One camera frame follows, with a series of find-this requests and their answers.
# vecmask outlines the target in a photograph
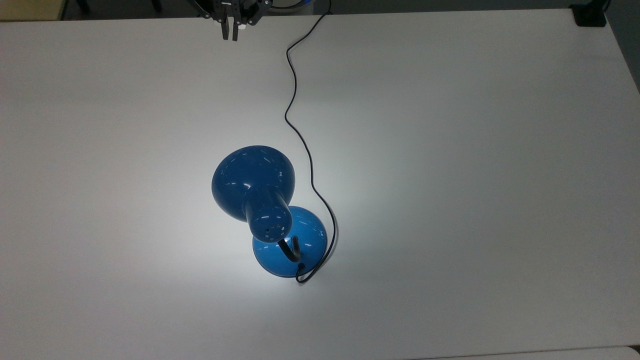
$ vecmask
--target robotic arm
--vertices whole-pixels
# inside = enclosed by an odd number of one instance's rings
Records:
[[[238,40],[238,29],[247,24],[256,25],[271,8],[272,0],[187,0],[205,19],[213,19],[222,27],[222,38],[229,40],[229,20],[234,22],[233,41]]]

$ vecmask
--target lamp shade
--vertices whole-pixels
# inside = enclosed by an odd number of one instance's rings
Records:
[[[295,182],[293,166],[284,154],[253,145],[222,160],[213,175],[211,192],[224,212],[249,223],[256,239],[272,243],[291,230],[288,205]]]

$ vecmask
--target black object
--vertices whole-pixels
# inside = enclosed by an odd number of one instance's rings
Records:
[[[327,211],[329,211],[329,215],[331,215],[331,221],[332,221],[332,224],[333,224],[333,236],[331,237],[331,242],[329,243],[329,247],[326,249],[326,252],[324,253],[322,258],[320,259],[320,262],[318,262],[318,264],[316,266],[314,266],[313,269],[311,269],[311,272],[307,275],[306,278],[304,278],[304,279],[301,278],[301,276],[303,275],[303,271],[304,271],[305,267],[304,266],[298,266],[298,272],[296,274],[296,281],[298,282],[298,284],[304,284],[307,281],[311,280],[311,278],[316,274],[316,272],[322,267],[324,262],[331,256],[331,251],[333,250],[333,246],[335,245],[335,241],[336,241],[336,239],[338,237],[338,222],[335,219],[335,214],[333,213],[333,209],[331,208],[331,206],[329,206],[329,203],[326,201],[326,199],[322,195],[320,195],[320,193],[316,189],[316,182],[315,182],[315,175],[314,175],[314,159],[311,156],[311,150],[309,150],[309,146],[307,145],[307,141],[305,140],[305,137],[302,136],[302,134],[300,133],[300,130],[298,130],[298,128],[295,127],[293,124],[291,124],[291,121],[289,121],[289,117],[288,117],[289,110],[291,109],[291,106],[293,105],[293,102],[296,100],[296,94],[298,93],[298,75],[296,74],[296,70],[293,68],[293,63],[291,62],[291,55],[289,53],[291,52],[291,49],[296,47],[298,44],[300,44],[300,42],[302,42],[302,40],[306,39],[309,35],[311,35],[312,32],[314,32],[316,26],[318,26],[320,21],[322,21],[322,19],[325,16],[327,16],[329,14],[332,14],[331,5],[332,5],[332,2],[331,2],[331,0],[329,0],[329,9],[327,9],[326,13],[324,13],[324,14],[322,14],[322,16],[320,16],[320,18],[311,27],[311,30],[309,30],[309,32],[305,36],[299,38],[298,41],[293,43],[293,45],[289,46],[287,48],[286,52],[285,52],[285,54],[287,55],[287,63],[289,63],[289,68],[291,69],[291,74],[293,74],[293,95],[291,96],[291,101],[289,101],[289,105],[287,106],[287,109],[284,111],[284,120],[287,123],[287,125],[289,125],[289,127],[293,131],[296,132],[296,134],[298,135],[298,137],[302,141],[302,145],[305,146],[305,150],[307,152],[307,156],[309,157],[309,170],[310,170],[310,175],[311,175],[311,189],[313,189],[314,193],[316,193],[318,198],[320,200],[322,200],[322,202],[323,202],[324,206],[326,207]]]
[[[284,239],[278,241],[278,246],[280,246],[280,250],[282,250],[289,261],[291,261],[292,263],[297,263],[300,261],[300,242],[298,241],[298,237],[294,235],[291,238],[291,243],[293,244],[293,250],[289,248],[287,242]]]
[[[592,0],[587,5],[571,5],[576,25],[585,28],[603,28],[607,24],[604,16],[611,0]]]
[[[76,2],[78,3],[78,6],[80,6],[80,10],[83,14],[88,14],[91,12],[91,8],[89,7],[89,4],[86,2],[86,0],[76,0]],[[151,3],[153,4],[154,10],[156,12],[162,11],[162,4],[160,3],[160,0],[151,0]]]
[[[238,29],[244,25],[256,25],[260,18],[271,7],[272,0],[187,0],[189,4],[205,19],[222,26],[222,38],[229,40],[229,23],[227,18],[234,20],[233,41],[238,40]]]

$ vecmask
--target blue desk lamp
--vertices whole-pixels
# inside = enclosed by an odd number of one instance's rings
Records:
[[[313,270],[326,248],[326,231],[320,219],[307,209],[289,206],[295,183],[289,159],[261,145],[229,154],[211,182],[218,206],[249,223],[253,253],[260,265],[281,277]]]

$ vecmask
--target blue lamp shade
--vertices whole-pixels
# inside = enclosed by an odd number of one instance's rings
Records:
[[[224,212],[249,223],[254,237],[277,242],[291,230],[288,204],[295,184],[293,165],[284,154],[254,145],[222,160],[213,175],[211,191]]]
[[[261,145],[229,154],[211,181],[211,192],[220,208],[249,224],[258,262],[282,277],[313,270],[326,248],[326,231],[320,219],[309,210],[289,207],[295,182],[289,159]]]

